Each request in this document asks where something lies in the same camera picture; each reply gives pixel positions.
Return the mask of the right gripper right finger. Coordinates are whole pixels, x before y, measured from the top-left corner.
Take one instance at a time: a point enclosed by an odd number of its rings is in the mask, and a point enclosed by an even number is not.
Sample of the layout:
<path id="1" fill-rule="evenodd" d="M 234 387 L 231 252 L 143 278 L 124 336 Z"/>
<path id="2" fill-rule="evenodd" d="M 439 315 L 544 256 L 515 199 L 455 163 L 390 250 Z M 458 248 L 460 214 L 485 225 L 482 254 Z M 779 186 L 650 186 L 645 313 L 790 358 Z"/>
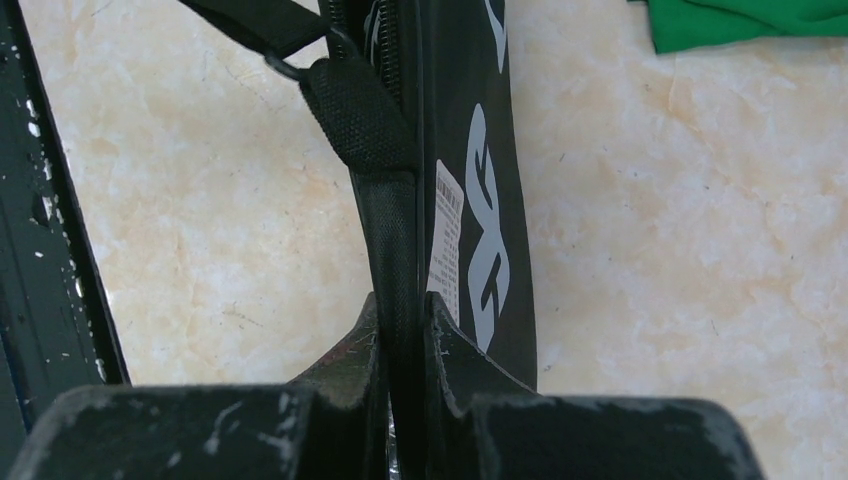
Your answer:
<path id="1" fill-rule="evenodd" d="M 737 420 L 691 398 L 544 396 L 427 297 L 431 479 L 761 479 Z"/>

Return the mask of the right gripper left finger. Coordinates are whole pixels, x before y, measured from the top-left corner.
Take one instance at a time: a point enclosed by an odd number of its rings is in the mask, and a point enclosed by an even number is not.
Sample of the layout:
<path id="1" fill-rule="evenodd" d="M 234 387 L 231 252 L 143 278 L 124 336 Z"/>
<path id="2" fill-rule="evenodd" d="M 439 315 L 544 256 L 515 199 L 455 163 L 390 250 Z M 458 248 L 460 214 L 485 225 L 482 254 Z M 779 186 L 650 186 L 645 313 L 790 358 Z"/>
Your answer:
<path id="1" fill-rule="evenodd" d="M 86 386 L 36 423 L 12 479 L 384 479 L 377 305 L 279 384 Z"/>

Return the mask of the black racket bag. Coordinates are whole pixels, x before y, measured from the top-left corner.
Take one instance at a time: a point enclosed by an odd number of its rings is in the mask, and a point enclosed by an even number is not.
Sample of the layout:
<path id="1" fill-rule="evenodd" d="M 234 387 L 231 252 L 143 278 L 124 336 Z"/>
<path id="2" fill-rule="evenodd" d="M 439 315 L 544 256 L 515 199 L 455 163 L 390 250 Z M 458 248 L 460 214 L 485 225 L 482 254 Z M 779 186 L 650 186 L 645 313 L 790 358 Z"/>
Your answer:
<path id="1" fill-rule="evenodd" d="M 351 172 L 416 181 L 421 293 L 512 378 L 538 382 L 536 318 L 501 1 L 192 1 L 294 81 Z"/>

